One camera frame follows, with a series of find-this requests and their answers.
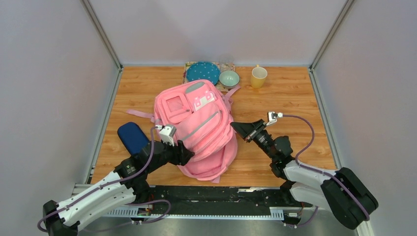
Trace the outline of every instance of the polka dot plate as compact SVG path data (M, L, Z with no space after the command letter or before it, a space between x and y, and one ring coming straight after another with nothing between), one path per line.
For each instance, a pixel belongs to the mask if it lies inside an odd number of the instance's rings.
M219 75L220 70L216 64L207 61L199 61L190 66L187 70L186 78L190 82L205 79L215 85L219 81Z

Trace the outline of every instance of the gray wall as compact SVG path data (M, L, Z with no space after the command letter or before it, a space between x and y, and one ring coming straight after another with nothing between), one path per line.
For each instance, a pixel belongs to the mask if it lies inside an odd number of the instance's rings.
M416 235L416 11L358 0L316 70L342 164L379 200L376 236Z
M117 70L78 0L0 0L0 235L86 179Z
M304 210L308 219L311 210ZM87 226L104 230L128 222L128 219L102 217ZM80 236L354 236L355 231L341 225L331 212L320 210L304 227L290 229L280 221L269 220L184 220L164 219L152 224L128 225L104 233L81 232Z
M91 0L124 64L310 64L345 0Z

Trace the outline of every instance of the backpack strap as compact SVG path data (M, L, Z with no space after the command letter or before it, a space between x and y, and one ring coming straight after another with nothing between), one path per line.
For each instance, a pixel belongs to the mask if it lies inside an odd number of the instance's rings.
M155 117L152 113L140 112L132 109L127 110L126 113L137 117L149 118L152 123L155 123Z
M227 92L227 94L225 95L226 97L231 97L233 95L233 93L235 93L236 91L238 91L240 88L240 85L237 85L236 87L232 88L229 92Z
M220 183L220 176L216 177L211 181L212 183Z

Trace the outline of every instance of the light green bowl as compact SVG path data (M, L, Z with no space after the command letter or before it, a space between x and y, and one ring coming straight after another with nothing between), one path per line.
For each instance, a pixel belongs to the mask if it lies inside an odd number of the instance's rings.
M232 89L238 85L240 77L236 72L226 70L220 74L219 81L225 88Z

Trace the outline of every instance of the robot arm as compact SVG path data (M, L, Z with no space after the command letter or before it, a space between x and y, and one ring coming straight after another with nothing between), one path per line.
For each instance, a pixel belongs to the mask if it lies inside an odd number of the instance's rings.
M149 198L146 182L149 173L168 162L185 165L194 153L187 150L182 141L174 145L175 127L157 128L162 142L148 143L141 152L123 160L114 171L77 196L59 203L51 200L44 204L43 221L48 234L76 236L78 231L112 209L132 202L146 202Z
M299 162L298 155L310 146L313 139L294 158L288 136L271 138L265 128L282 117L285 117L282 113L268 112L268 122L262 119L253 123L232 122L231 126L245 141L254 141L268 155L274 175L287 180L281 189L289 191L294 200L331 210L336 219L349 229L355 229L362 221L368 220L369 214L378 207L378 201L350 169L326 170Z

